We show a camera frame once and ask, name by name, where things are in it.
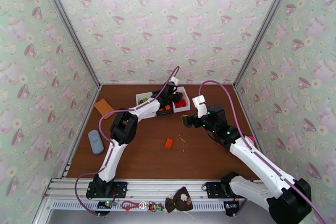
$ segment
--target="orange item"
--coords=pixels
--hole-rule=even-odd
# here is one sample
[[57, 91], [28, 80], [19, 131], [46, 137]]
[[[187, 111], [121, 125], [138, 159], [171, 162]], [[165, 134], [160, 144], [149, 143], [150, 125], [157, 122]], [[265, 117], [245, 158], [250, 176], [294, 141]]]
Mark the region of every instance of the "orange item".
[[[112, 108], [111, 105], [109, 105], [107, 103], [107, 101], [105, 99], [101, 99], [100, 101], [96, 102], [94, 105], [93, 105], [97, 111], [99, 111], [99, 113], [103, 116], [105, 115], [106, 113], [109, 113], [111, 111], [114, 111], [115, 109]], [[104, 119], [108, 119], [109, 117], [111, 117], [114, 113], [110, 114], [110, 115], [107, 115], [106, 117], [104, 117]]]
[[173, 139], [167, 138], [167, 141], [165, 143], [165, 147], [170, 149], [172, 144], [173, 144]]

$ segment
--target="wallpaper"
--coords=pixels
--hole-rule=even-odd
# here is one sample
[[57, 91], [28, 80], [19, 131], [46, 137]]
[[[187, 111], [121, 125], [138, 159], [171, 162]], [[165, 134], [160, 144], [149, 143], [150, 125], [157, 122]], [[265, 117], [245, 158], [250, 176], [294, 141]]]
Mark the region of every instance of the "wallpaper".
[[101, 83], [232, 83], [272, 0], [62, 0]]
[[[336, 223], [336, 1], [285, 0], [239, 84], [267, 157]], [[305, 223], [320, 223], [315, 214]]]
[[49, 0], [0, 0], [0, 223], [31, 223], [95, 85]]

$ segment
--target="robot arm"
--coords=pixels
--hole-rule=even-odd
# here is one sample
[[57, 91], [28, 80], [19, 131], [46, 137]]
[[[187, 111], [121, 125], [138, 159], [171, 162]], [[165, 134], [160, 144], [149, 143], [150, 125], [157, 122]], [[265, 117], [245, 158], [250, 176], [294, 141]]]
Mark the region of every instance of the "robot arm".
[[278, 168], [248, 137], [245, 137], [248, 143], [246, 145], [238, 129], [228, 125], [225, 111], [219, 105], [212, 104], [206, 107], [203, 95], [192, 100], [198, 113], [194, 116], [182, 116], [183, 124], [188, 128], [203, 127], [214, 141], [241, 159], [264, 183], [255, 184], [231, 172], [221, 180], [224, 192], [231, 196], [243, 196], [260, 205], [278, 224], [298, 224], [311, 211], [311, 207], [284, 179], [290, 181], [309, 199], [310, 185], [304, 179], [296, 181], [294, 177]]
[[90, 182], [87, 197], [105, 198], [112, 196], [113, 180], [116, 169], [126, 146], [134, 139], [138, 123], [157, 112], [162, 107], [178, 103], [182, 100], [182, 93], [176, 92], [178, 79], [171, 78], [162, 92], [153, 92], [150, 99], [132, 108], [131, 111], [119, 112], [111, 126], [111, 142], [98, 174]]

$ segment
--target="teapot pattern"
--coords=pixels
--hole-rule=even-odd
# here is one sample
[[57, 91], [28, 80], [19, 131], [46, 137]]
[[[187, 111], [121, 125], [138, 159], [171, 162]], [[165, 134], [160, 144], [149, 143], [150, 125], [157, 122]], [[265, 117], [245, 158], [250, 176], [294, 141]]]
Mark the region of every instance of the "teapot pattern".
[[[171, 69], [162, 65], [167, 57], [182, 71], [194, 71], [193, 78], [183, 76], [181, 82], [201, 82], [206, 76], [230, 83], [243, 65], [271, 3], [62, 0], [102, 83], [147, 83], [149, 66], [153, 70], [150, 81], [163, 82], [162, 74]], [[285, 38], [282, 32], [277, 37]]]
[[[78, 21], [97, 29], [95, 13]], [[26, 223], [61, 170], [95, 85], [49, 0], [0, 0], [0, 38], [0, 191], [8, 202], [0, 223]]]
[[335, 0], [284, 0], [237, 85], [265, 154], [310, 183], [331, 223], [336, 203], [322, 202], [336, 187], [335, 15]]

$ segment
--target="brown tabletop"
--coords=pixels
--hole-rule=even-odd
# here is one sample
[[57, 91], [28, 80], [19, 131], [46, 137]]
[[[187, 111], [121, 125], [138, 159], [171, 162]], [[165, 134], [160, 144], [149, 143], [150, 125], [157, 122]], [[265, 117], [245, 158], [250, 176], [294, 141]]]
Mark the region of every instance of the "brown tabletop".
[[[192, 98], [198, 95], [199, 88], [198, 85], [183, 86], [190, 99], [191, 110], [142, 120], [138, 125], [135, 138], [125, 148], [120, 159], [116, 178], [220, 179], [228, 172], [235, 171], [246, 179], [256, 179], [255, 174], [244, 163], [224, 147], [218, 146], [207, 136], [204, 129], [188, 129], [182, 124], [182, 114], [194, 115], [197, 112], [193, 106]], [[251, 135], [233, 87], [226, 86], [226, 88], [233, 98], [243, 133]], [[159, 89], [160, 85], [103, 85], [98, 100], [106, 99], [115, 109], [131, 108], [136, 105], [136, 94]], [[202, 94], [205, 96], [207, 104], [221, 105], [226, 112], [228, 123], [235, 126], [229, 100], [219, 86], [205, 85]], [[114, 117], [115, 115], [102, 122], [102, 129], [108, 137]], [[83, 173], [96, 172], [101, 167], [108, 149], [108, 142], [103, 140], [104, 152], [94, 155], [88, 139], [89, 131], [98, 129], [100, 118], [101, 115], [94, 108], [71, 162], [67, 177], [76, 178]], [[165, 147], [168, 137], [173, 139], [171, 149]]]

